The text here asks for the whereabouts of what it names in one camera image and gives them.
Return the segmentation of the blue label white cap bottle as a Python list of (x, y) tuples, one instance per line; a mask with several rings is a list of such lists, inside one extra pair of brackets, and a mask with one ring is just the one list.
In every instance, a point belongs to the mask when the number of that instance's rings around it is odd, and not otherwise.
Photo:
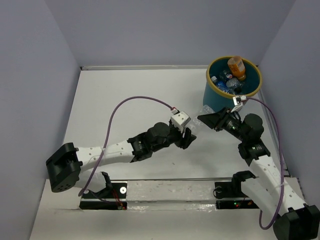
[(222, 80), (219, 80), (216, 76), (212, 76), (210, 79), (218, 89), (220, 89), (225, 93), (229, 92), (229, 88), (226, 86), (226, 84)]

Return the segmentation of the orange juice bottle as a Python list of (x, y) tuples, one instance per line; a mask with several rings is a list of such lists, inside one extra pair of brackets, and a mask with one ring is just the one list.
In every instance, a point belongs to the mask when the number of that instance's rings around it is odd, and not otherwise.
[(227, 65), (231, 71), (231, 74), (239, 81), (244, 81), (246, 79), (246, 68), (240, 56), (236, 55), (231, 57), (227, 61)]

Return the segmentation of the dark blue Pepsi label bottle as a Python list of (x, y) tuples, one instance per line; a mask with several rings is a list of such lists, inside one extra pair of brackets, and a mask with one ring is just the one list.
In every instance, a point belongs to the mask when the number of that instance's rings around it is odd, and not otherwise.
[(219, 78), (223, 82), (228, 82), (228, 80), (233, 78), (233, 75), (230, 70), (224, 69), (219, 73)]

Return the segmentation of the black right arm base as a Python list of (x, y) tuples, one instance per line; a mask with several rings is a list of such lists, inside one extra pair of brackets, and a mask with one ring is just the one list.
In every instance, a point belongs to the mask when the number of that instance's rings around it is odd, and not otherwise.
[(255, 177), (253, 173), (246, 170), (233, 174), (229, 181), (215, 182), (212, 194), (216, 198), (216, 208), (218, 210), (258, 209), (253, 200), (241, 190), (242, 182)]

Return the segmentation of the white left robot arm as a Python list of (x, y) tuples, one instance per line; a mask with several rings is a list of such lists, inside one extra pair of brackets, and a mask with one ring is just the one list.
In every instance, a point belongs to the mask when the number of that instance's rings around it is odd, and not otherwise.
[(179, 130), (171, 122), (158, 122), (146, 132), (106, 147), (75, 147), (72, 142), (65, 143), (45, 163), (51, 191), (61, 193), (76, 187), (104, 198), (110, 194), (111, 181), (99, 167), (143, 161), (170, 145), (184, 150), (196, 138), (188, 127)]

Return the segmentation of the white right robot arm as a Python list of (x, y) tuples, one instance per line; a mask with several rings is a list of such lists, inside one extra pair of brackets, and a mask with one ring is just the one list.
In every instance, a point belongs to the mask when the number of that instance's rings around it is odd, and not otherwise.
[(238, 140), (238, 151), (249, 171), (235, 173), (230, 190), (243, 194), (259, 207), (261, 214), (270, 214), (272, 229), (278, 240), (314, 240), (318, 237), (320, 211), (308, 205), (285, 180), (270, 151), (263, 143), (263, 120), (249, 113), (237, 119), (228, 108), (199, 115), (198, 120), (215, 131), (226, 131)]

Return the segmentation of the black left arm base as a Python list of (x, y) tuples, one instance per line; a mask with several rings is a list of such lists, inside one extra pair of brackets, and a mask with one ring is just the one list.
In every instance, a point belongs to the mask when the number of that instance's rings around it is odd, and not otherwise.
[(112, 188), (105, 188), (99, 192), (90, 190), (80, 198), (79, 208), (81, 210), (127, 210), (127, 181), (112, 181)]

